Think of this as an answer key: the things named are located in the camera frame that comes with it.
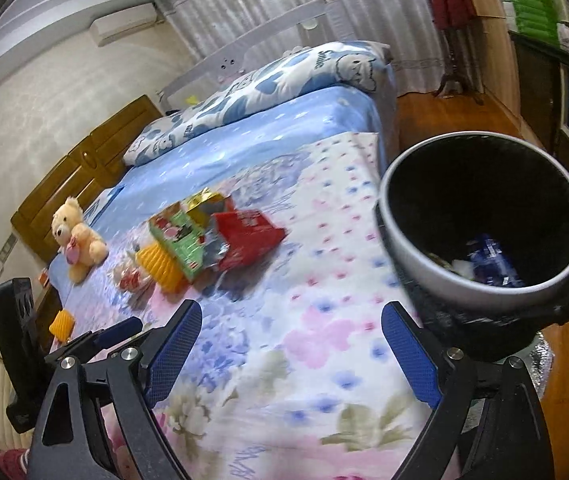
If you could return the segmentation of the left hand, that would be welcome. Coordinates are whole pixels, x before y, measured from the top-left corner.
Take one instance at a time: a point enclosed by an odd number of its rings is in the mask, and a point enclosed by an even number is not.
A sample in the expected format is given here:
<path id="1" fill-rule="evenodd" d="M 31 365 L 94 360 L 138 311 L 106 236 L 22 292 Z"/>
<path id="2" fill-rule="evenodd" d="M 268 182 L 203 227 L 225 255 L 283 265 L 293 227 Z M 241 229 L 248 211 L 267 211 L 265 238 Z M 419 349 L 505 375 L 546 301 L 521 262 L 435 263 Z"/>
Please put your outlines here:
<path id="1" fill-rule="evenodd" d="M 15 448 L 0 453 L 0 470 L 9 480 L 25 480 L 28 454 L 28 448 Z"/>

